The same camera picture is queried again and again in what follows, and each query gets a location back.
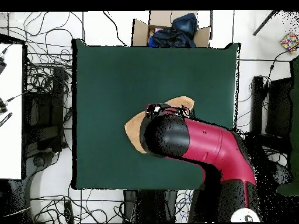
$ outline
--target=black cable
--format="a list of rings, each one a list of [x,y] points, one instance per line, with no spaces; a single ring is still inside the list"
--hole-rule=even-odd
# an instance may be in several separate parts
[[[120,42],[122,42],[120,39],[119,39],[119,31],[118,31],[118,29],[117,29],[117,26],[116,26],[116,24],[115,24],[115,22],[105,13],[105,11],[103,11],[103,13],[104,13],[104,15],[105,16],[107,16],[107,18],[109,19],[109,20],[111,20],[111,22],[115,25],[115,28],[116,28],[116,36],[117,36],[117,38],[118,38],[118,40],[120,41]]]
[[[172,10],[173,11],[173,10]],[[172,17],[172,11],[171,11],[171,17]],[[171,18],[170,18],[170,21],[171,21]],[[172,21],[171,21],[171,25],[172,25]]]
[[[10,46],[12,46],[13,44],[10,44],[10,45],[8,45],[1,53],[0,53],[0,57],[2,56],[2,55],[4,55],[6,52],[7,52],[7,49],[10,47]]]
[[[62,198],[61,198],[61,199],[52,199],[52,200],[49,202],[49,204],[47,204],[47,205],[46,205],[46,206],[45,206],[45,207],[44,207],[44,208],[43,208],[43,209],[42,209],[42,210],[41,210],[41,211],[34,217],[34,221],[35,221],[35,222],[38,221],[39,217],[40,217],[42,214],[48,214],[48,215],[50,215],[50,218],[51,218],[50,221],[52,221],[52,224],[55,224],[55,221],[58,221],[59,224],[62,224],[61,221],[60,221],[60,217],[61,217],[61,216],[64,216],[64,217],[65,217],[65,214],[59,212],[59,210],[58,210],[58,208],[57,208],[57,204],[58,204],[59,202],[61,202],[61,201],[65,202],[65,200],[67,200],[67,201],[71,201],[74,205],[80,207],[81,210],[83,209],[83,210],[85,211],[83,214],[88,214],[87,217],[91,216],[92,219],[93,219],[96,223],[100,223],[100,222],[98,222],[98,221],[96,220],[96,218],[92,215],[93,212],[101,212],[101,213],[103,213],[103,214],[105,215],[105,217],[106,217],[105,222],[108,221],[108,220],[107,220],[107,214],[106,214],[105,211],[103,211],[102,209],[96,209],[96,210],[93,210],[93,211],[89,211],[89,210],[86,209],[85,207],[80,206],[79,204],[77,204],[74,200],[72,200],[72,199],[71,199],[70,197],[68,197],[68,196],[59,195],[59,196],[53,196],[53,197],[62,197]],[[57,218],[54,219],[54,218],[51,216],[50,212],[55,212],[56,215],[57,215]]]

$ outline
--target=electrical wire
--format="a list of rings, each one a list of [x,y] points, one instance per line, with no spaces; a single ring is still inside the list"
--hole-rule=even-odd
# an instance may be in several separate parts
[[[3,217],[12,216],[12,215],[16,215],[16,214],[18,214],[18,213],[21,213],[21,212],[27,211],[27,210],[29,210],[29,209],[31,209],[31,208],[32,208],[32,206],[30,206],[30,207],[28,207],[28,208],[26,208],[26,209],[22,209],[21,211],[17,211],[17,212],[15,212],[15,213],[12,213],[12,214],[9,214],[9,215],[5,215],[5,216],[3,216]]]
[[[96,210],[93,210],[93,211],[90,211],[88,209],[86,209],[85,207],[83,206],[80,206],[79,204],[77,204],[74,200],[72,200],[70,197],[68,196],[63,196],[63,195],[59,195],[59,196],[52,196],[52,197],[62,197],[61,199],[52,199],[37,215],[35,215],[34,217],[34,222],[38,222],[38,219],[40,218],[40,216],[42,214],[47,214],[51,220],[47,220],[45,222],[39,222],[39,223],[47,223],[47,222],[52,222],[52,224],[55,224],[56,221],[58,221],[58,224],[62,224],[62,221],[60,220],[60,217],[64,217],[65,218],[65,213],[63,212],[60,212],[59,209],[57,208],[57,204],[58,203],[61,203],[61,202],[65,202],[65,201],[71,201],[72,204],[80,207],[81,209],[83,209],[85,212],[82,213],[83,214],[88,214],[87,217],[91,217],[96,223],[100,223],[94,216],[93,216],[93,213],[94,212],[101,212],[104,214],[106,220],[105,222],[107,222],[107,214],[105,211],[101,210],[101,209],[96,209]],[[53,216],[51,216],[50,212],[54,212],[56,214],[56,218],[54,219]],[[80,215],[76,215],[74,216],[74,219],[76,220],[80,220]]]

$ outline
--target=white table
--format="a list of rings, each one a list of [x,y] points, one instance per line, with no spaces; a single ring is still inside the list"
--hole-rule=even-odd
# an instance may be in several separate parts
[[[0,53],[7,47],[0,44]],[[22,45],[8,48],[4,56],[6,68],[0,74],[0,98],[3,101],[22,93]],[[0,121],[9,113],[12,117],[0,127],[0,179],[21,179],[22,167],[22,97],[7,105],[8,111],[0,115]]]

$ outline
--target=tan cloth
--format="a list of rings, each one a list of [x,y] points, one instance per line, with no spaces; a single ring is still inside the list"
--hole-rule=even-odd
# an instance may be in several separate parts
[[[194,106],[194,100],[192,100],[191,98],[188,98],[187,96],[177,97],[177,98],[168,100],[165,103],[172,107],[181,107],[183,105],[183,106],[189,108],[190,110]],[[145,110],[142,111],[141,113],[138,113],[135,117],[133,117],[131,120],[129,120],[124,126],[124,129],[126,131],[126,134],[129,138],[129,140],[134,145],[136,150],[138,150],[141,153],[146,153],[146,151],[143,150],[143,148],[140,144],[140,139],[139,139],[140,126],[141,126],[141,122],[143,121],[144,117],[145,117]]]

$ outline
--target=green mat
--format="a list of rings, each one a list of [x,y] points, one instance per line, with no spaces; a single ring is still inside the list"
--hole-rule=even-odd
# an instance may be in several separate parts
[[[232,128],[238,44],[222,50],[72,44],[76,188],[199,188],[200,167],[137,152],[124,125],[148,103],[188,96],[196,117]]]
[[[277,191],[285,196],[299,195],[299,57],[290,62],[293,88],[290,92],[292,102],[290,141],[290,168],[294,180],[287,185],[281,185]]]

